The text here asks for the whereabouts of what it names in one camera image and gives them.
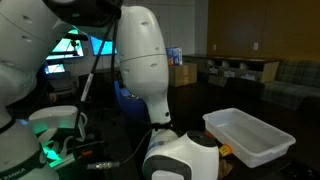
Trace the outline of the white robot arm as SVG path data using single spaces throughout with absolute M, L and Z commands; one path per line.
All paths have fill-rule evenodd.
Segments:
M 111 39 L 125 87 L 151 120 L 142 172 L 146 180 L 218 180 L 216 143 L 197 130 L 175 130 L 167 101 L 169 67 L 154 13 L 123 0 L 0 0 L 1 178 L 58 180 L 35 127 L 6 108 L 36 86 L 36 74 L 68 31 Z

